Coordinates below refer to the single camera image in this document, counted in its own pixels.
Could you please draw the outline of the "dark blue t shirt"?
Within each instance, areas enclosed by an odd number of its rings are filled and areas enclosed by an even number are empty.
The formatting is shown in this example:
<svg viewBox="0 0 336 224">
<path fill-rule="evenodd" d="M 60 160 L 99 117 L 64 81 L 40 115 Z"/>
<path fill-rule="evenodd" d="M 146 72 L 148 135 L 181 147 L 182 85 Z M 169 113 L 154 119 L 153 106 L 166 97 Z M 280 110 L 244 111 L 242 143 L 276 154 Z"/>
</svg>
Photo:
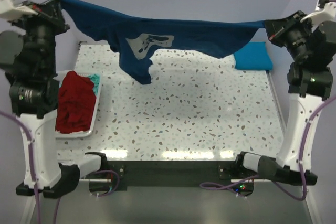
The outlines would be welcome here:
<svg viewBox="0 0 336 224">
<path fill-rule="evenodd" d="M 243 48 L 264 21 L 222 23 L 129 16 L 81 0 L 57 0 L 75 26 L 119 53 L 120 68 L 141 84 L 151 83 L 151 57 L 158 49 L 195 50 L 220 59 Z"/>
</svg>

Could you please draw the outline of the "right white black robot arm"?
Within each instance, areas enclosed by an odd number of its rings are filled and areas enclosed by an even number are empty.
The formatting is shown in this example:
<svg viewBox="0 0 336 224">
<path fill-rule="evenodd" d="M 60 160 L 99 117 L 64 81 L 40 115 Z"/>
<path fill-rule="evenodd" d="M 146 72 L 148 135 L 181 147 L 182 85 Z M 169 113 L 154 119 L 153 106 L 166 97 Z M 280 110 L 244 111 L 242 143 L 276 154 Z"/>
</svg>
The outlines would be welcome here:
<svg viewBox="0 0 336 224">
<path fill-rule="evenodd" d="M 287 75 L 289 117 L 284 140 L 275 158 L 241 152 L 234 173 L 246 178 L 252 172 L 261 179 L 294 186 L 315 185 L 311 150 L 323 106 L 333 85 L 328 64 L 335 55 L 335 11 L 317 10 L 265 21 L 269 41 L 285 47 L 293 58 Z"/>
</svg>

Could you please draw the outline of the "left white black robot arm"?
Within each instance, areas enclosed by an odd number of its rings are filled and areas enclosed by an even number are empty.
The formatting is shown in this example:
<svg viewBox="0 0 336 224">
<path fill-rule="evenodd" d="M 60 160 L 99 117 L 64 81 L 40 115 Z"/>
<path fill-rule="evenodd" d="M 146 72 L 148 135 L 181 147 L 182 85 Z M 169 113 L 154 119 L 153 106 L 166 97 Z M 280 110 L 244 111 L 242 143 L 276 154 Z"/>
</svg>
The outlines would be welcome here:
<svg viewBox="0 0 336 224">
<path fill-rule="evenodd" d="M 69 29 L 59 3 L 1 0 L 1 18 L 25 31 L 1 33 L 1 69 L 10 84 L 9 118 L 20 127 L 25 156 L 25 178 L 16 194 L 58 199 L 91 173 L 105 177 L 109 165 L 103 153 L 85 153 L 78 163 L 57 159 L 55 38 Z"/>
</svg>

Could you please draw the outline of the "folded light blue t shirt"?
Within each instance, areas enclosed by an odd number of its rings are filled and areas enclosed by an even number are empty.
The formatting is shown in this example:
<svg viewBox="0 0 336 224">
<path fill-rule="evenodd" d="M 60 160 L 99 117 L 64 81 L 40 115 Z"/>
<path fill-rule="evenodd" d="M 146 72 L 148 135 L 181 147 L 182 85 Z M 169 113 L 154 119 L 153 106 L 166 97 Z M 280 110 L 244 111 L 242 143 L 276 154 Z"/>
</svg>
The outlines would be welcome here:
<svg viewBox="0 0 336 224">
<path fill-rule="evenodd" d="M 265 42 L 249 42 L 234 53 L 234 58 L 237 70 L 270 71 L 273 69 Z"/>
</svg>

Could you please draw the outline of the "mint green t shirt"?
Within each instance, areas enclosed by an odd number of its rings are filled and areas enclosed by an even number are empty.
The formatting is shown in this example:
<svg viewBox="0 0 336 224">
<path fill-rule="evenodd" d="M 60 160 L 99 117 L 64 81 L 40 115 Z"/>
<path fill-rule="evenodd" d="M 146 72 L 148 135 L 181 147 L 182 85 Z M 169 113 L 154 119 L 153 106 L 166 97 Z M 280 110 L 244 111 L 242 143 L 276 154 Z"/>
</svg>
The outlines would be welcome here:
<svg viewBox="0 0 336 224">
<path fill-rule="evenodd" d="M 98 94 L 99 83 L 100 83 L 100 75 L 97 73 L 88 75 L 88 78 L 93 83 L 93 92 L 95 95 Z"/>
</svg>

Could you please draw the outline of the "red t shirt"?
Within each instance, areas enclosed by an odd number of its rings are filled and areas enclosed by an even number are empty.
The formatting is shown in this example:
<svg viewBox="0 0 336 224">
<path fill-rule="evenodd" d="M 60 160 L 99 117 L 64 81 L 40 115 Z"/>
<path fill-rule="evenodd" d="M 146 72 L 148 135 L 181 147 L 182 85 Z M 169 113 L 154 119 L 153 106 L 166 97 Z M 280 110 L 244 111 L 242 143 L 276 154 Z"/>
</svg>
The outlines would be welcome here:
<svg viewBox="0 0 336 224">
<path fill-rule="evenodd" d="M 69 71 L 58 90 L 56 131 L 69 134 L 89 130 L 95 103 L 90 79 Z"/>
</svg>

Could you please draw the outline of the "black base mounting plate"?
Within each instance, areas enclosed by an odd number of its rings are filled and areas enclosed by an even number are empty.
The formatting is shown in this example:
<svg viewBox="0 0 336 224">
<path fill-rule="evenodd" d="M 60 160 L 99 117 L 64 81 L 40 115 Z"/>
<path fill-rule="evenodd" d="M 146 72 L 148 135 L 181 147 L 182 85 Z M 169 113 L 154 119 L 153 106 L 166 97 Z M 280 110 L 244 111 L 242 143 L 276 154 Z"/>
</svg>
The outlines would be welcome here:
<svg viewBox="0 0 336 224">
<path fill-rule="evenodd" d="M 254 172 L 235 167 L 235 162 L 226 161 L 109 161 L 108 169 L 117 173 L 90 174 L 91 191 L 129 187 L 198 187 L 201 183 L 214 182 L 228 185 L 232 180 L 250 179 Z"/>
</svg>

